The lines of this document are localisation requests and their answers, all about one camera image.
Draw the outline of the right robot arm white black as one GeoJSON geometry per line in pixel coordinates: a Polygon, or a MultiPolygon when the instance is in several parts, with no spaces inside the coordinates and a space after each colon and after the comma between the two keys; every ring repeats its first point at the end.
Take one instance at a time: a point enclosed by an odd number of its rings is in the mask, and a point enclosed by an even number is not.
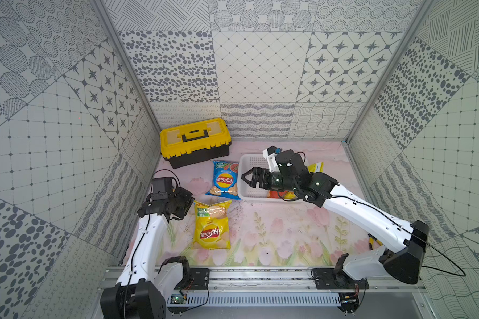
{"type": "Polygon", "coordinates": [[[314,204],[334,212],[378,239],[380,246],[359,255],[340,256],[335,277],[359,281],[389,275],[416,284],[424,268],[429,227],[422,221],[409,222],[390,215],[356,196],[325,172],[325,162],[308,163],[303,152],[271,146],[261,154],[246,154],[239,160],[239,196],[250,200],[247,187],[272,191],[295,202],[314,204]]]}

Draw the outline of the red chips bag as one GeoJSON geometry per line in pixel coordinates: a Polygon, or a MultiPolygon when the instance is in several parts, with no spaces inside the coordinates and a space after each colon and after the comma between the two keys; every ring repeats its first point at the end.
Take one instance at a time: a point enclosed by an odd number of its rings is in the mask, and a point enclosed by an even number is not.
{"type": "Polygon", "coordinates": [[[272,198],[272,199],[278,198],[278,199],[280,199],[281,195],[279,195],[279,193],[276,192],[276,191],[268,191],[267,198],[272,198]]]}

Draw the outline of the yellow Lays chips bag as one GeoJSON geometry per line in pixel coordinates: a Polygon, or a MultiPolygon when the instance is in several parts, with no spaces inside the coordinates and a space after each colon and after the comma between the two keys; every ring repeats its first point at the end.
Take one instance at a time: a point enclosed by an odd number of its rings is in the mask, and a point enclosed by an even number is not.
{"type": "Polygon", "coordinates": [[[195,249],[230,249],[230,228],[228,209],[232,201],[225,201],[207,205],[201,202],[194,203],[195,231],[193,247],[195,249]]]}

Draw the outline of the yellow chips bag orange print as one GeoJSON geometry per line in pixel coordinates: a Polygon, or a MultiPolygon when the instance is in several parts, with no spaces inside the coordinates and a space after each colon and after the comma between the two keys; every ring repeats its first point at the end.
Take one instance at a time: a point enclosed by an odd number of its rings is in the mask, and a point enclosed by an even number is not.
{"type": "MultiPolygon", "coordinates": [[[[323,162],[319,162],[319,163],[311,164],[307,168],[308,168],[309,173],[322,172],[323,171],[322,165],[323,165],[323,162]]],[[[292,201],[292,200],[297,201],[298,200],[297,196],[295,195],[295,193],[293,191],[278,192],[278,197],[283,198],[285,201],[292,201]]]]}

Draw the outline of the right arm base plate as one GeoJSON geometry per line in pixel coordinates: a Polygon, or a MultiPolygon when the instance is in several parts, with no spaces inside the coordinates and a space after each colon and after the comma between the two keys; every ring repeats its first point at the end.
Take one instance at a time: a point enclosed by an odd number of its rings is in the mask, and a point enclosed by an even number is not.
{"type": "Polygon", "coordinates": [[[311,278],[314,280],[317,290],[331,291],[369,288],[367,279],[352,279],[343,270],[343,264],[348,256],[348,253],[340,256],[334,268],[313,268],[311,270],[311,278]]]}

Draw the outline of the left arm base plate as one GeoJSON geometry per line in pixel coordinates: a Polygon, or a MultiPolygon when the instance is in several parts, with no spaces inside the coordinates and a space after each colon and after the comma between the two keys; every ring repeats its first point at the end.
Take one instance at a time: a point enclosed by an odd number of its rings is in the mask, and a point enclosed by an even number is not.
{"type": "Polygon", "coordinates": [[[165,270],[168,264],[180,264],[182,266],[182,280],[175,286],[176,290],[203,291],[208,289],[210,269],[191,267],[185,256],[176,256],[165,259],[158,272],[165,270]]]}

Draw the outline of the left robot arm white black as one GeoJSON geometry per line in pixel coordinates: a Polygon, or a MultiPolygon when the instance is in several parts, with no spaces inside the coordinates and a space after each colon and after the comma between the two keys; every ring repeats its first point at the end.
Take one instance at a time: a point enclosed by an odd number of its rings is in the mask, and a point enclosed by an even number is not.
{"type": "Polygon", "coordinates": [[[137,211],[131,255],[114,287],[102,293],[104,318],[166,318],[173,290],[191,285],[192,275],[185,256],[170,257],[157,267],[158,251],[170,221],[183,220],[193,202],[177,177],[152,179],[150,193],[137,211]]]}

